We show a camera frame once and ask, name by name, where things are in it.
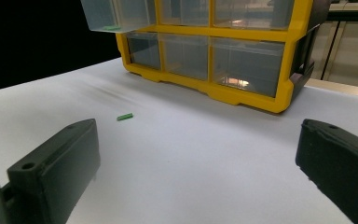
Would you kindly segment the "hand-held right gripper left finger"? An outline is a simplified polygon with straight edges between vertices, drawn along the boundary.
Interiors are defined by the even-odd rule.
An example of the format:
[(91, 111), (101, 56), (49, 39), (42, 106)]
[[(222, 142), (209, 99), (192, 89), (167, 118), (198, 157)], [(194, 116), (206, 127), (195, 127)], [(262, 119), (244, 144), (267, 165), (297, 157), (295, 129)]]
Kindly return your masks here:
[(95, 119), (70, 124), (7, 169), (15, 224), (65, 224), (101, 165)]

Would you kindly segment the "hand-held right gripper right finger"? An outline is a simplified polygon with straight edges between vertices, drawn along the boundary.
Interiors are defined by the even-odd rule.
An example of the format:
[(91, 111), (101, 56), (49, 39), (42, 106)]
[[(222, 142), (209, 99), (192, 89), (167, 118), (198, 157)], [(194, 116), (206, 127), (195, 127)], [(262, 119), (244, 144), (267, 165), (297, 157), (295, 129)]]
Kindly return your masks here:
[(353, 224), (358, 224), (358, 136), (306, 119), (301, 125), (296, 165)]

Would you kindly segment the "yellow black drawer organizer cabinet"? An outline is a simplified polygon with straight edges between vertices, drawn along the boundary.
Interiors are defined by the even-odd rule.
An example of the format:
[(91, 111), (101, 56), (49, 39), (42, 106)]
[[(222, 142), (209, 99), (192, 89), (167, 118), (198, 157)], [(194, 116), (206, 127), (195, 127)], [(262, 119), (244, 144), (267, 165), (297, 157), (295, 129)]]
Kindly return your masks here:
[(148, 67), (131, 62), (126, 34), (117, 35), (117, 47), (126, 70), (143, 78), (168, 82), (194, 89), (207, 94), (209, 97), (231, 105), (248, 105), (268, 112), (283, 112), (296, 97), (298, 92), (310, 78), (314, 62), (310, 57), (313, 43), (319, 27), (326, 21), (331, 0), (295, 0), (289, 27), (285, 31), (225, 31), (218, 28), (179, 27), (164, 25), (160, 22), (159, 2), (155, 0), (156, 23), (132, 32), (162, 32), (179, 35), (216, 35), (223, 37), (238, 37), (245, 35), (251, 40), (279, 41), (284, 44), (281, 71), (276, 95), (269, 97), (260, 93), (240, 90), (202, 81), (176, 74), (159, 72)]

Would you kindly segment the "clear plastic drawer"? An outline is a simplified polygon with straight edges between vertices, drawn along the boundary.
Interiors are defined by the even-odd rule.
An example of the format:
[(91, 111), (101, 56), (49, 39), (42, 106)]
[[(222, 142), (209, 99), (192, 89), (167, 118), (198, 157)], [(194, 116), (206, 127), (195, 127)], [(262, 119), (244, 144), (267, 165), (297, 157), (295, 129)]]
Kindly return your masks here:
[(127, 33), (156, 23), (155, 0), (80, 0), (91, 31), (119, 26)]

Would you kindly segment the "beige desk with black edge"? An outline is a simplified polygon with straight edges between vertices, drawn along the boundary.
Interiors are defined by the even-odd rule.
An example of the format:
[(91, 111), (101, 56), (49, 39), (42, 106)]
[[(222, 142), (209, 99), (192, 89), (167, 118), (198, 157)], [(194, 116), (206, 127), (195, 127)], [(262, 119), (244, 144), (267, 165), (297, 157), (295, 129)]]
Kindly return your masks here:
[(312, 78), (358, 86), (358, 0), (334, 0), (312, 59)]

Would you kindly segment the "grid of clear drawers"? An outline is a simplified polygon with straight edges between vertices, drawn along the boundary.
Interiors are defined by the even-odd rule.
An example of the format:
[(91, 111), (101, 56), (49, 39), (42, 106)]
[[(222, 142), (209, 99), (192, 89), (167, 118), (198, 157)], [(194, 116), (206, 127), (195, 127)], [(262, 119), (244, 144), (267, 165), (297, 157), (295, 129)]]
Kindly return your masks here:
[[(160, 0), (160, 22), (220, 32), (285, 31), (295, 0)], [(159, 72), (276, 95), (284, 44), (245, 35), (126, 34), (131, 62)]]

